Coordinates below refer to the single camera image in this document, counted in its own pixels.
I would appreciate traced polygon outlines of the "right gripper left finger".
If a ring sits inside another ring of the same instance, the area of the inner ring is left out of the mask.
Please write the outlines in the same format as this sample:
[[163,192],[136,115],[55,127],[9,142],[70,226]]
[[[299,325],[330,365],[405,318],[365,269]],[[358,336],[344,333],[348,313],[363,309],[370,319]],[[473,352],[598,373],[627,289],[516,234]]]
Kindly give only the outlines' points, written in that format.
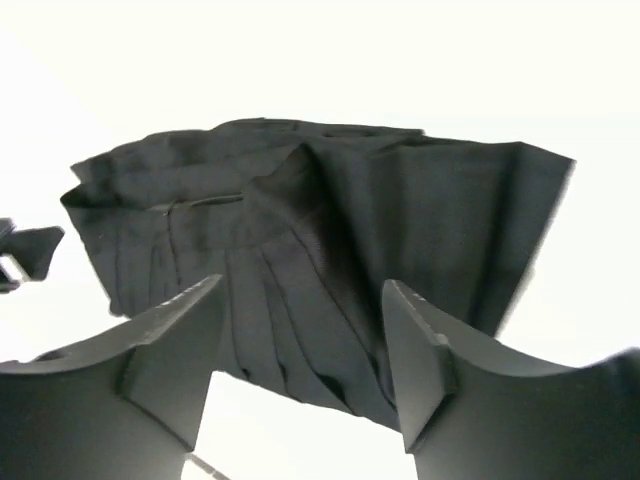
[[92,338],[1,366],[5,479],[178,479],[224,323],[207,277]]

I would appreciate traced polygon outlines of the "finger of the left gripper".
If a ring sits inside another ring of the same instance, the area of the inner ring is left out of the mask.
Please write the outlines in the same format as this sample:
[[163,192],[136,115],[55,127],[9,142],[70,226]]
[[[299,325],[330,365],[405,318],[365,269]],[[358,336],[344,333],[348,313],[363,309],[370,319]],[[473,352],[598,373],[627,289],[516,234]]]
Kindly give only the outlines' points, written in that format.
[[59,226],[18,230],[11,218],[2,218],[1,259],[14,265],[18,275],[11,275],[1,265],[1,293],[11,293],[24,283],[44,281],[64,234]]

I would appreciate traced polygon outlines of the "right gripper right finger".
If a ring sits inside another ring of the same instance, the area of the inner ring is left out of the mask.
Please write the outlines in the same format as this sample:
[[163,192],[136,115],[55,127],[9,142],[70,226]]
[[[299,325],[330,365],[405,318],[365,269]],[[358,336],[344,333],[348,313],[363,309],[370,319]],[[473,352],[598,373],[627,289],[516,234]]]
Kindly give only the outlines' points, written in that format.
[[382,291],[400,430],[421,479],[639,475],[639,352],[583,367],[514,350],[402,282]]

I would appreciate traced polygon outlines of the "black pleated skirt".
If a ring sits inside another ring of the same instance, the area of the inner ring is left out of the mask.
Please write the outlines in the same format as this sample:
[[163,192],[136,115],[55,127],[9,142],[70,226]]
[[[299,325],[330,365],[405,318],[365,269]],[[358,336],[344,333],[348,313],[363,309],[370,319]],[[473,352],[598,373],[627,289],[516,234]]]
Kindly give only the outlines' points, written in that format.
[[495,334],[573,167],[518,141],[255,118],[78,162],[61,202],[114,315],[218,275],[217,371],[396,429],[384,283]]

